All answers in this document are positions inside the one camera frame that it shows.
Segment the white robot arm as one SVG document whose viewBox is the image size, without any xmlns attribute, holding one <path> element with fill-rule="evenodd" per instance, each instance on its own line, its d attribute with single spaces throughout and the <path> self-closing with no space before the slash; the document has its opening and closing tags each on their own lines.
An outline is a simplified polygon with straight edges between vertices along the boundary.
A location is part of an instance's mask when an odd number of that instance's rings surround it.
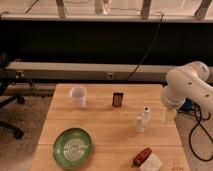
<svg viewBox="0 0 213 171">
<path fill-rule="evenodd" d="M 203 62 L 195 61 L 174 67 L 166 74 L 167 85 L 163 88 L 161 101 L 164 106 L 163 123 L 173 122 L 177 110 L 186 99 L 197 103 L 213 114 L 213 86 L 206 83 L 209 68 Z"/>
</svg>

